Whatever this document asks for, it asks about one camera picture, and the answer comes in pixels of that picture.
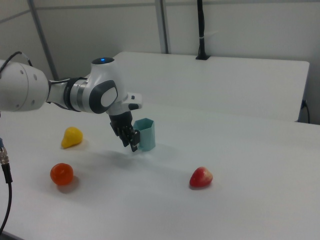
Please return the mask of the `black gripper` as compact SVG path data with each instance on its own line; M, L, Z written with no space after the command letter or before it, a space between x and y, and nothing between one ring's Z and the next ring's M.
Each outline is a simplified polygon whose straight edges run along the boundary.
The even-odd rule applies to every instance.
M132 113L126 111L118 115L109 115L110 125L117 137L121 136L124 147L130 144L132 152L138 150L140 131L132 127Z

